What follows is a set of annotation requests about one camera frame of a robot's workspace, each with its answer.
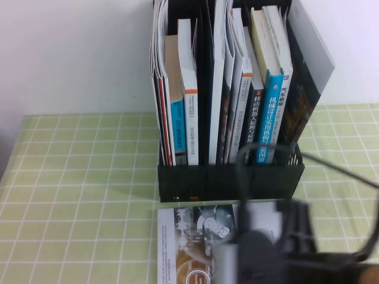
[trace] magazine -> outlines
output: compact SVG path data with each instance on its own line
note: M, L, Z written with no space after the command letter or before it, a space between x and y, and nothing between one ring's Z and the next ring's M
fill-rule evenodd
M281 235L275 202L248 204L251 225L272 242ZM233 239L237 205L158 210L158 284L210 284L217 246Z

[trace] black desk organizer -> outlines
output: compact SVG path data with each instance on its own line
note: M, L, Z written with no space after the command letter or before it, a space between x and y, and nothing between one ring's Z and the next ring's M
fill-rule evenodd
M208 0L210 7L214 6L214 0ZM177 33L177 21L180 18L197 18L202 27L204 22L204 5L206 0L169 0L168 2L168 34ZM251 30L250 10L252 7L260 9L266 5L281 6L285 11L291 5L291 0L235 0L233 7L242 9L244 25ZM197 74L199 90L199 135L200 141L207 141L201 133L206 133L201 127L207 121L204 114L209 112L209 105L202 93L209 92L209 50L206 50L206 30L199 29L197 38L202 52L198 53ZM209 165L206 163L206 151L200 144L199 166L175 166L163 165L162 156L158 165L159 196L161 202L185 202L185 201L221 201L239 199L237 186L239 184L235 165L224 166ZM278 161L276 164L265 166L248 166L246 172L249 176L250 199L281 199L292 198L298 181L304 171L303 159L299 147L296 147L290 158Z

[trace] white wall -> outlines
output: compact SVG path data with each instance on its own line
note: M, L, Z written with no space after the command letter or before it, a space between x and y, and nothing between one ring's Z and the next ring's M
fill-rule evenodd
M379 102L377 0L303 0L336 69L321 104ZM152 0L2 0L0 174L24 114L153 110Z
M379 1L302 0L336 68L320 104L379 102Z
M151 0L2 0L0 176L24 114L151 111Z

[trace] green checkered table surface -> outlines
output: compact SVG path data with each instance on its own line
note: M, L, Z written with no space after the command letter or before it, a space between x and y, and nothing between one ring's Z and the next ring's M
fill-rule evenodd
M379 180L378 126L379 105L319 106L300 148ZM25 117L0 184L0 284L156 283L156 210L199 204L159 202L158 139L151 112ZM304 162L295 197L320 249L356 250L376 193Z

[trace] black object in foreground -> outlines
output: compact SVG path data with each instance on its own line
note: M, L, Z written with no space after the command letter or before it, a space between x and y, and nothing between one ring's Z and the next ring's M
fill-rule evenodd
M309 206L299 201L283 201L285 221L280 240L272 243L262 232L250 230L250 214L246 209L248 181L245 176L244 156L247 150L257 149L260 144L251 144L241 149L237 164L241 203L237 237L224 246L237 244L237 263L229 263L236 269L238 284L374 284L379 283L379 266L363 264L375 249L379 237L379 207L374 229L362 248L355 253L321 253L312 230ZM268 146L271 149L288 151L283 146ZM303 153L304 157L355 178L373 189L379 185L348 172L329 162Z

